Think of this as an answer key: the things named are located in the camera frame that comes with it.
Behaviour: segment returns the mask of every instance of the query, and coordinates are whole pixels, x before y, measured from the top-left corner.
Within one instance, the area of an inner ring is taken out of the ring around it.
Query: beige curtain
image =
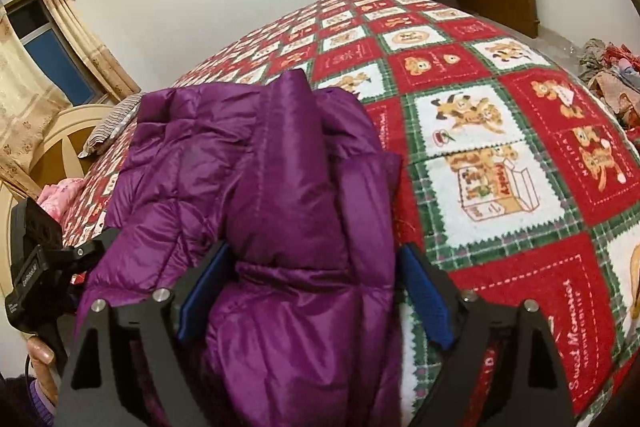
[[[70,106],[24,49],[0,4],[0,178],[38,197],[40,187],[27,174],[33,150],[51,120]]]
[[[139,93],[140,88],[105,44],[84,25],[74,0],[42,0],[78,57],[114,99]]]

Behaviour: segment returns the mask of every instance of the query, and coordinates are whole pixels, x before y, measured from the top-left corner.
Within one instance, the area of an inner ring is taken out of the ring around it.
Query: pillow
[[[102,154],[109,149],[109,146],[124,128],[127,127],[131,119],[136,116],[140,99],[143,95],[144,93],[130,95],[113,106],[109,115],[107,115],[100,124],[95,126],[89,138],[86,139],[80,154],[78,154],[78,158],[86,158],[94,152]]]

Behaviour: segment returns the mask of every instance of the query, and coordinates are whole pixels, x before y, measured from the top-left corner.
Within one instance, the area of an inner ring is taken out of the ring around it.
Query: bedspread
[[[630,315],[640,157],[617,123],[536,50],[428,0],[320,0],[229,45],[175,86],[268,84],[288,68],[303,69],[313,88],[356,94],[383,147],[402,155],[396,242],[416,241],[457,285],[488,300],[539,301],[576,416],[588,425],[640,345]],[[68,242],[100,229],[104,210],[92,199],[112,190],[129,133],[94,166],[106,174],[85,189],[78,206],[88,208],[67,219]],[[401,316],[407,423],[440,360],[407,299]],[[492,365],[488,356],[487,373]]]

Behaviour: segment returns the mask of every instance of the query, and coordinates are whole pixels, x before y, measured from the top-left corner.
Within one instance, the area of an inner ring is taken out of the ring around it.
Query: finger
[[[27,341],[27,352],[31,360],[39,360],[46,365],[51,365],[55,359],[53,350],[39,337],[31,337]]]
[[[31,359],[31,365],[33,366],[33,371],[36,374],[36,379],[40,384],[44,396],[46,396],[53,405],[57,405],[58,387],[53,380],[49,366],[40,362],[38,359]]]

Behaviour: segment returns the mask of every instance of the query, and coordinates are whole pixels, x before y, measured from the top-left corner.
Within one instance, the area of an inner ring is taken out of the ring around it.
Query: purple puffer jacket
[[[209,314],[207,389],[245,425],[397,426],[399,162],[355,97],[301,70],[148,94],[107,214],[122,232],[79,320],[171,286],[225,238],[239,282]]]

